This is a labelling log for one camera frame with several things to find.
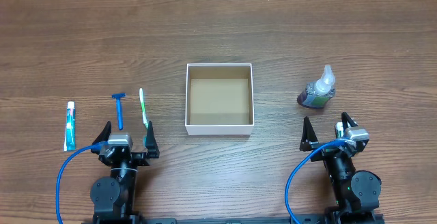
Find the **green white toothbrush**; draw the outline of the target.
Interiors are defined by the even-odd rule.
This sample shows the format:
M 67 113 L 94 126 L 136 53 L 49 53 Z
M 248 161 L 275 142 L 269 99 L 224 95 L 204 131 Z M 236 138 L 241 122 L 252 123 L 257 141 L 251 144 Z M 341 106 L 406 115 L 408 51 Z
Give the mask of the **green white toothbrush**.
M 139 89 L 139 100 L 140 100 L 140 105 L 141 105 L 141 114 L 142 114 L 143 125 L 146 128 L 148 128 L 147 113 L 146 113 L 146 108 L 145 108 L 145 96 L 144 96 L 144 91 L 142 88 Z

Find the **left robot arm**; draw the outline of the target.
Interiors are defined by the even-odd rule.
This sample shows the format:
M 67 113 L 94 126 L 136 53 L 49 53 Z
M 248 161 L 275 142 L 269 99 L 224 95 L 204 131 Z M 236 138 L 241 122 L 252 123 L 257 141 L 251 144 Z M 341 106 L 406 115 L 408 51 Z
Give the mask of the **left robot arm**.
M 147 133 L 143 138 L 145 152 L 133 152 L 130 134 L 113 133 L 111 128 L 111 123 L 107 122 L 92 143 L 97 148 L 91 152 L 111 168 L 110 176 L 96 180 L 91 186 L 92 222 L 145 223 L 143 215 L 134 211 L 134 201 L 138 168 L 149 166 L 150 160 L 160 155 L 152 122 L 147 123 Z

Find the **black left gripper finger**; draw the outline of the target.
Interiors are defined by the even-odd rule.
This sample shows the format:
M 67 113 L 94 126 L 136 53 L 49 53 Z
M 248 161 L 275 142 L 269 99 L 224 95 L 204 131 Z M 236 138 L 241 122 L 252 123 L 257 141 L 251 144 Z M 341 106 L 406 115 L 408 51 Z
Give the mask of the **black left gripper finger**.
M 91 144 L 92 145 L 91 153 L 94 154 L 100 153 L 102 147 L 107 144 L 107 140 L 111 135 L 111 130 L 112 130 L 112 124 L 110 121 L 108 121 L 105 127 L 103 128 L 102 132 L 96 137 L 94 142 Z
M 160 151 L 154 136 L 154 129 L 151 121 L 148 122 L 147 134 L 145 137 L 145 147 L 147 148 L 147 153 L 150 158 L 159 158 Z

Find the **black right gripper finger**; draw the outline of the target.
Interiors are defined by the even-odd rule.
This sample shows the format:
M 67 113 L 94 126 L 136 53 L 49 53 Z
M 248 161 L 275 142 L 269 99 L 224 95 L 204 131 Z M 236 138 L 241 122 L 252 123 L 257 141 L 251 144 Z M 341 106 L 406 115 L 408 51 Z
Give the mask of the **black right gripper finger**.
M 319 147 L 318 138 L 311 125 L 309 118 L 306 116 L 303 122 L 302 138 L 299 150 L 303 152 L 313 151 Z
M 358 124 L 348 115 L 347 112 L 343 112 L 341 114 L 341 123 L 343 125 L 343 129 L 358 126 Z

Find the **clear soap pump bottle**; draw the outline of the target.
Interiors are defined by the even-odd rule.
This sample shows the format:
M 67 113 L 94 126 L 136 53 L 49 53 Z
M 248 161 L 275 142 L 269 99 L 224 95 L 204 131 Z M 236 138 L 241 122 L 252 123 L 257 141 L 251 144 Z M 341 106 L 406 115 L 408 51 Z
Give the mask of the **clear soap pump bottle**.
M 330 65 L 324 66 L 322 76 L 308 82 L 306 88 L 297 97 L 297 102 L 310 109 L 323 109 L 326 103 L 335 96 L 335 75 Z

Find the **blue disposable razor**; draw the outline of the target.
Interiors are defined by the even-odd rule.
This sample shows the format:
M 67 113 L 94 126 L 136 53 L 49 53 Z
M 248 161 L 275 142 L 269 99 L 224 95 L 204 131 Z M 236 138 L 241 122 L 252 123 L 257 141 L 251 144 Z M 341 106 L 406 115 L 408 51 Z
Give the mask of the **blue disposable razor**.
M 123 121 L 123 111 L 122 111 L 122 98 L 126 96 L 125 93 L 113 94 L 111 97 L 116 101 L 116 109 L 117 109 L 117 125 L 119 130 L 123 130 L 124 121 Z

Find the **teal toothpaste tube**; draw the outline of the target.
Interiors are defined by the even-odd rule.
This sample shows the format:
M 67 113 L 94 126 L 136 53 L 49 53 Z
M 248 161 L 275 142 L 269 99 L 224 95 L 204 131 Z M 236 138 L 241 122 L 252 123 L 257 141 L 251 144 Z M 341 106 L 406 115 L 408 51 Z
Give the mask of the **teal toothpaste tube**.
M 75 102 L 69 101 L 66 109 L 66 129 L 64 137 L 64 151 L 75 151 Z

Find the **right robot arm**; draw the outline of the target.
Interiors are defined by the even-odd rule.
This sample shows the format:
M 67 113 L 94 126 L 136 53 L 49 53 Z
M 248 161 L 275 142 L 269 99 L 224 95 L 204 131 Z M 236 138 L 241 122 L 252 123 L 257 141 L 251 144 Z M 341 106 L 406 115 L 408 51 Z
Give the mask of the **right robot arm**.
M 362 152 L 369 133 L 346 112 L 335 126 L 336 140 L 341 145 L 322 148 L 308 117 L 304 118 L 300 150 L 314 152 L 311 161 L 322 161 L 328 172 L 337 205 L 327 207 L 321 223 L 381 224 L 384 217 L 376 214 L 381 193 L 381 179 L 374 173 L 356 170 L 352 157 Z

